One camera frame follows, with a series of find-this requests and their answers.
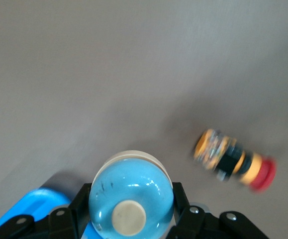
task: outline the gray floor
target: gray floor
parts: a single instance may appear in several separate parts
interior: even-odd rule
[[[210,127],[276,157],[266,193],[193,165]],[[0,216],[126,149],[288,239],[288,1],[0,1]]]

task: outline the white circular patch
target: white circular patch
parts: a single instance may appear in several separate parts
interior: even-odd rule
[[[133,236],[144,228],[146,213],[142,205],[133,200],[122,201],[116,205],[112,214],[115,230],[123,236]]]

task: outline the blue ball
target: blue ball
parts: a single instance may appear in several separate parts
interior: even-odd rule
[[[132,202],[135,215],[122,207],[123,202]],[[159,239],[172,219],[174,194],[159,167],[143,159],[127,158],[109,165],[97,176],[89,210],[94,228],[104,239]]]

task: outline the white rim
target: white rim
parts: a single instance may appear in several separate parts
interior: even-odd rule
[[[123,151],[123,152],[120,152],[120,153],[117,153],[115,155],[113,155],[111,158],[109,158],[105,163],[104,165],[99,169],[99,171],[97,172],[97,174],[95,175],[95,178],[93,180],[93,183],[95,182],[96,178],[108,167],[110,166],[111,164],[117,162],[117,161],[120,161],[120,160],[123,160],[123,159],[126,159],[126,158],[139,158],[139,159],[143,159],[143,160],[146,160],[148,162],[151,162],[153,163],[154,165],[156,165],[157,167],[159,167],[163,173],[166,175],[166,177],[168,178],[169,182],[170,182],[170,185],[171,187],[173,188],[173,184],[172,184],[172,181],[165,169],[165,167],[162,165],[162,163],[157,159],[155,158],[154,156],[148,154],[148,153],[145,153],[145,152],[142,152],[142,151],[137,151],[137,150],[129,150],[129,151]]]

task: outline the red button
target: red button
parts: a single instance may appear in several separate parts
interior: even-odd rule
[[[277,171],[274,159],[262,157],[262,166],[257,177],[251,182],[250,188],[255,192],[265,191],[273,182]]]

